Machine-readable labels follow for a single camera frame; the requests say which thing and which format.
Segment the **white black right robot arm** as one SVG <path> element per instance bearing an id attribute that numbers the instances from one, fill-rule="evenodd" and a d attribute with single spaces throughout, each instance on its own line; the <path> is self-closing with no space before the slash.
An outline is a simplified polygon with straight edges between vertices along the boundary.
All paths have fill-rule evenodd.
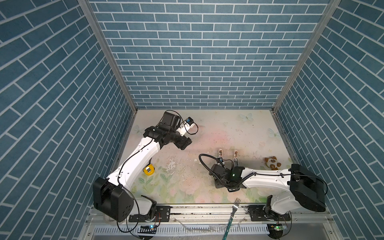
<path id="1" fill-rule="evenodd" d="M 199 161 L 214 178 L 217 189 L 226 188 L 230 193 L 249 188 L 280 191 L 278 195 L 267 197 L 262 209 L 267 220 L 278 221 L 299 208 L 318 213 L 326 210 L 328 185 L 301 165 L 292 164 L 283 170 L 254 170 L 232 161 L 231 167 L 227 168 L 223 159 L 208 154 L 200 154 Z"/>

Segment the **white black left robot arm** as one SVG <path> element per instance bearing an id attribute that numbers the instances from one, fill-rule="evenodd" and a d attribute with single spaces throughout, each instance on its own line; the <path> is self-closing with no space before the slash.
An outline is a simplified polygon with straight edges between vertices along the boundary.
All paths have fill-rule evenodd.
<path id="1" fill-rule="evenodd" d="M 135 197 L 131 190 L 134 181 L 141 173 L 155 172 L 150 160 L 165 145 L 173 143 L 180 150 L 190 145 L 192 140 L 186 134 L 195 126 L 192 118 L 182 119 L 175 111 L 165 111 L 156 126 L 145 129 L 138 146 L 116 170 L 106 178 L 99 177 L 94 181 L 95 209 L 118 223 L 130 216 L 142 221 L 152 220 L 157 203 L 149 197 Z"/>

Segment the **yellow small object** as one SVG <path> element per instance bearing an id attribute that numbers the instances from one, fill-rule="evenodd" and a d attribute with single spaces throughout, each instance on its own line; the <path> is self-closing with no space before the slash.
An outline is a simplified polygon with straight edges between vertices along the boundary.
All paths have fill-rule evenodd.
<path id="1" fill-rule="evenodd" d="M 147 176 L 151 176 L 155 173 L 155 167 L 152 164 L 148 164 L 146 167 L 144 167 L 143 172 Z"/>

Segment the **brown white plush toy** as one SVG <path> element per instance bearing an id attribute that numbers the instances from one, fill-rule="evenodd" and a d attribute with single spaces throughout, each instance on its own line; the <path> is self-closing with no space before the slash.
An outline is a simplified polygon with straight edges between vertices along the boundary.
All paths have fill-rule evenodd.
<path id="1" fill-rule="evenodd" d="M 279 170 L 279 168 L 282 166 L 282 164 L 277 160 L 277 157 L 275 156 L 265 157 L 264 162 L 266 166 L 273 171 Z"/>

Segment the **green handled fork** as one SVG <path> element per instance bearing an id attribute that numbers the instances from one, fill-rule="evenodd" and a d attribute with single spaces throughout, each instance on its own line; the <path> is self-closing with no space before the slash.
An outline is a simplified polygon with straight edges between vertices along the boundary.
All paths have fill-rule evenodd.
<path id="1" fill-rule="evenodd" d="M 236 200 L 232 206 L 232 212 L 231 212 L 231 215 L 230 215 L 230 218 L 229 218 L 229 221 L 228 221 L 228 224 L 227 224 L 227 227 L 226 227 L 226 230 L 225 230 L 225 233 L 223 235 L 222 240 L 226 240 L 228 237 L 232 222 L 234 220 L 234 216 L 235 216 L 237 210 L 239 209 L 240 203 L 241 203 L 241 200 L 239 198 L 236 198 Z"/>

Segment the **aluminium corner post left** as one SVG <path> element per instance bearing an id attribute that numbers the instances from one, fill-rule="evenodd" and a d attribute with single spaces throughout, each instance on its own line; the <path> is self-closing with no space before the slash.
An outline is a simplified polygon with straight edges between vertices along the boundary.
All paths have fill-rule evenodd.
<path id="1" fill-rule="evenodd" d="M 131 107 L 134 115 L 137 113 L 137 107 L 133 101 L 133 98 L 131 97 L 130 93 L 129 93 L 129 90 L 127 88 L 127 85 L 124 81 L 124 78 L 121 74 L 121 71 L 117 65 L 117 62 L 113 56 L 113 53 L 107 43 L 107 40 L 103 34 L 103 31 L 97 21 L 97 18 L 96 18 L 96 15 L 91 7 L 91 4 L 89 1 L 86 1 L 86 0 L 78 0 L 78 3 L 101 47 L 101 50 L 103 51 L 106 59 L 107 59 L 107 62 L 108 64 L 110 65 L 111 67 L 111 70 L 113 71 L 115 77 L 116 77 L 116 80 L 119 84 L 119 86 L 121 87 L 124 95 L 125 95 L 125 98 L 129 104 L 129 106 Z"/>

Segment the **aluminium corner post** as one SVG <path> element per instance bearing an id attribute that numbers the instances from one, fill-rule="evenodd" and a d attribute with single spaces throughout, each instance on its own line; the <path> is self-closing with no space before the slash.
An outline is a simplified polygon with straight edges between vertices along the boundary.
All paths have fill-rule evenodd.
<path id="1" fill-rule="evenodd" d="M 96 18 L 96 15 L 91 7 L 91 4 L 89 1 L 86 1 L 86 0 L 78 0 L 78 3 L 101 47 L 101 50 L 103 51 L 106 59 L 107 59 L 107 62 L 108 64 L 110 65 L 111 67 L 111 70 L 113 71 L 115 77 L 116 77 L 116 80 L 119 84 L 119 86 L 121 87 L 124 95 L 125 95 L 125 98 L 129 104 L 129 106 L 131 107 L 134 115 L 137 113 L 137 107 L 133 101 L 133 98 L 131 97 L 130 93 L 129 93 L 129 90 L 127 88 L 127 85 L 124 81 L 124 78 L 121 74 L 121 71 L 117 65 L 117 62 L 113 56 L 113 53 L 107 43 L 107 40 L 103 34 L 103 31 L 97 21 L 97 18 Z"/>
<path id="2" fill-rule="evenodd" d="M 333 16 L 334 12 L 336 11 L 340 2 L 341 2 L 340 0 L 331 0 L 327 4 L 327 6 L 324 10 L 324 13 L 322 14 L 318 24 L 314 28 L 314 31 L 313 31 L 311 37 L 309 38 L 302 54 L 298 58 L 296 65 L 293 67 L 291 75 L 288 77 L 284 87 L 282 88 L 281 93 L 279 94 L 276 102 L 274 103 L 274 105 L 272 107 L 272 111 L 271 111 L 272 115 L 277 114 L 277 111 L 280 108 L 280 106 L 282 105 L 284 98 L 286 97 L 290 88 L 293 86 L 294 82 L 296 81 L 296 78 L 298 77 L 298 75 L 299 75 L 300 71 L 302 70 L 305 62 L 309 58 L 309 55 L 313 51 L 316 43 L 318 42 L 320 36 L 322 35 L 324 29 L 326 28 L 328 22 L 330 21 L 331 17 Z"/>

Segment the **aluminium corner post right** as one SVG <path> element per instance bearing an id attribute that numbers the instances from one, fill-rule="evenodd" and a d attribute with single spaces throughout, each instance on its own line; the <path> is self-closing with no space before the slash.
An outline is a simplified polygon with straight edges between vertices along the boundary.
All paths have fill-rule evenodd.
<path id="1" fill-rule="evenodd" d="M 302 70 L 305 62 L 309 58 L 309 55 L 313 51 L 316 43 L 318 42 L 320 36 L 322 35 L 324 29 L 326 28 L 328 22 L 330 21 L 331 17 L 333 16 L 334 12 L 336 11 L 340 2 L 341 2 L 340 0 L 331 0 L 327 4 L 327 6 L 324 10 L 324 13 L 322 14 L 318 24 L 314 28 L 314 31 L 313 31 L 311 37 L 309 38 L 302 54 L 298 58 L 296 65 L 293 67 L 291 75 L 288 77 L 284 87 L 282 88 L 281 93 L 279 94 L 276 102 L 274 103 L 274 105 L 272 107 L 272 111 L 271 111 L 272 115 L 277 114 L 277 111 L 280 108 L 280 106 L 282 105 L 284 98 L 286 97 L 290 88 L 293 86 L 294 82 L 296 81 L 296 78 L 298 77 L 298 75 L 299 75 L 300 71 Z"/>

